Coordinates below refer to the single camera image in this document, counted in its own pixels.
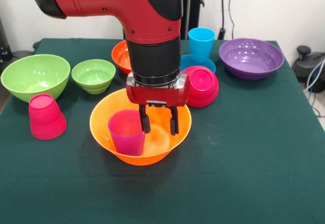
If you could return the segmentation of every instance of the pink bowl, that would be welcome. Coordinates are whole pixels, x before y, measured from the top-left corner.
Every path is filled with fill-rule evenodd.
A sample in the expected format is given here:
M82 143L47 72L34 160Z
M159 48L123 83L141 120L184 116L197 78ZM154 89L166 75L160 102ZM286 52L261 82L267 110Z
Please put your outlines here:
M54 139L67 128L64 115L49 94L39 94L31 98L28 113L31 134L37 139Z
M211 104L219 93L219 82L215 74L206 67L193 66L185 69L190 77L190 92L187 104L204 107Z

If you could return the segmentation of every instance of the orange bowl rim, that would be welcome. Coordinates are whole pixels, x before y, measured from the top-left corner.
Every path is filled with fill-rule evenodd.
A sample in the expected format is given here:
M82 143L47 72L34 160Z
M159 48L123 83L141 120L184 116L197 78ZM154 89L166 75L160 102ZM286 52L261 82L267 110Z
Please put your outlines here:
M130 70L130 69L128 69L128 68L126 68L126 67L123 67L121 64L119 64L115 59L114 59L114 55L113 55L113 53L114 53L114 51L117 49L117 47L119 46L119 45L121 45L122 43L126 43L126 40L122 40L122 41L120 41L120 42L118 42L115 46L114 46L114 48L112 49L112 52L111 52L111 56L112 56L112 60L113 60L113 62L120 68L120 69L125 69L125 70L127 70L129 73L130 72L132 72L132 70Z

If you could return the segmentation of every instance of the light blue cup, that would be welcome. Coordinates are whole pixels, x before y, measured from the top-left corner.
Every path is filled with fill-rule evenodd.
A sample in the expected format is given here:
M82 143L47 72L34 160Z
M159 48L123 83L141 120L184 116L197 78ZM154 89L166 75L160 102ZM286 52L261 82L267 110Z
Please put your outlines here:
M189 50L193 55L209 57L214 44L215 32L209 28L196 27L188 32Z

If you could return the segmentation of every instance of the purple bowl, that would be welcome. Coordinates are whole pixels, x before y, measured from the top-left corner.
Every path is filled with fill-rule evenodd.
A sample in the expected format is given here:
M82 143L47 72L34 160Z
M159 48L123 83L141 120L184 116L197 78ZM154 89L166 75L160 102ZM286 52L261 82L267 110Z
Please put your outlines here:
M279 48L256 39L234 39L220 47L220 57L229 72L244 80L268 77L284 63Z

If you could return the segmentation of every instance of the green bowl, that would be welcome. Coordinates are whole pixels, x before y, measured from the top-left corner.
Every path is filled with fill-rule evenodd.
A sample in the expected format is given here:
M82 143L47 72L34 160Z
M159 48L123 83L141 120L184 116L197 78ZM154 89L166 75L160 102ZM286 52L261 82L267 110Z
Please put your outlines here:
M90 94L104 92L116 73L112 63L101 59L86 60L76 65L71 72L73 80Z
M70 64L50 54L31 55L10 64L1 75L1 83L15 97L29 100L41 93L57 99L65 89Z

